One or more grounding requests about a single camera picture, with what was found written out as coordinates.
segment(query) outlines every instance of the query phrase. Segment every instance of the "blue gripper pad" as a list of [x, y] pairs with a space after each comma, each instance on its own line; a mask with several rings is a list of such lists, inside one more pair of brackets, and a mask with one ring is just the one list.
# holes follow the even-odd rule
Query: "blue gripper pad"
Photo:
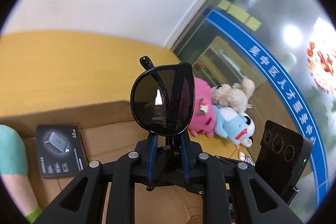
[[158, 148], [158, 140], [159, 137], [157, 135], [154, 135], [152, 138], [151, 148], [148, 156], [148, 170], [147, 170], [147, 180], [149, 182], [152, 181], [153, 177], [153, 171], [155, 166], [155, 160], [156, 160], [156, 150]]
[[189, 183], [190, 182], [189, 160], [188, 160], [187, 149], [185, 146], [185, 140], [183, 136], [181, 136], [181, 157], [182, 157], [184, 178], [185, 178], [185, 181]]

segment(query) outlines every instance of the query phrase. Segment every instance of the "blue plush toy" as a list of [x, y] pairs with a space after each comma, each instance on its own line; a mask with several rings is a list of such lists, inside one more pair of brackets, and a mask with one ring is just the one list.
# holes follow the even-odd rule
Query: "blue plush toy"
[[237, 114], [231, 107], [218, 107], [212, 106], [216, 115], [216, 125], [214, 132], [231, 142], [233, 142], [237, 148], [239, 144], [243, 144], [246, 147], [246, 143], [252, 144], [250, 137], [254, 133], [254, 124], [251, 124], [251, 119], [248, 115]]

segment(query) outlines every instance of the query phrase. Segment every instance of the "tan surface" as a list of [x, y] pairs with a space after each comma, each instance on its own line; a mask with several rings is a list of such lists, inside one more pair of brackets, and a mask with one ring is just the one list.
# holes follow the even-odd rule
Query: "tan surface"
[[215, 134], [213, 138], [208, 138], [205, 134], [199, 134], [197, 137], [190, 136], [190, 140], [201, 144], [204, 152], [211, 155], [219, 155], [230, 158], [236, 150], [235, 145], [225, 138]]
[[129, 100], [144, 55], [156, 66], [179, 62], [168, 49], [104, 35], [5, 35], [0, 38], [0, 117]]

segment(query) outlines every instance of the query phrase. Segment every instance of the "glass window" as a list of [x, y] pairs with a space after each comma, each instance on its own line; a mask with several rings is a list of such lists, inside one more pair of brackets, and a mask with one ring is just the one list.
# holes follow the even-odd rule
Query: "glass window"
[[[235, 42], [231, 36], [233, 30], [216, 25], [211, 19], [215, 16], [232, 22], [270, 55], [261, 54], [259, 47], [244, 50], [239, 46], [240, 41]], [[249, 100], [252, 108], [246, 113], [255, 123], [254, 143], [249, 148], [254, 160], [260, 151], [266, 120], [310, 138], [314, 143], [313, 153], [321, 149], [325, 179], [317, 179], [315, 163], [310, 161], [297, 184], [300, 191], [290, 205], [305, 222], [335, 178], [336, 164], [332, 161], [336, 156], [335, 41], [336, 32], [317, 0], [210, 0], [210, 5], [174, 50], [181, 61], [192, 63], [195, 76], [211, 86], [233, 85], [244, 77], [253, 80], [256, 90]], [[272, 58], [299, 89], [303, 101], [297, 100], [301, 95], [294, 90], [285, 90], [284, 99], [279, 96], [285, 79], [274, 77], [272, 81], [269, 77], [272, 72], [274, 75], [279, 72], [267, 67]], [[308, 114], [301, 108], [304, 109], [304, 104], [310, 110]], [[289, 106], [298, 119], [295, 120]], [[316, 135], [307, 122], [310, 113], [316, 124]], [[321, 147], [315, 145], [319, 136]]]

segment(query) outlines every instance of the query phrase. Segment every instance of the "black charger box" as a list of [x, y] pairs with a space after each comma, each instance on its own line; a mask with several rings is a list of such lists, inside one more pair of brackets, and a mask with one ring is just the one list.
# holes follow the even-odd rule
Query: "black charger box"
[[38, 126], [36, 142], [43, 178], [75, 176], [86, 166], [77, 126]]

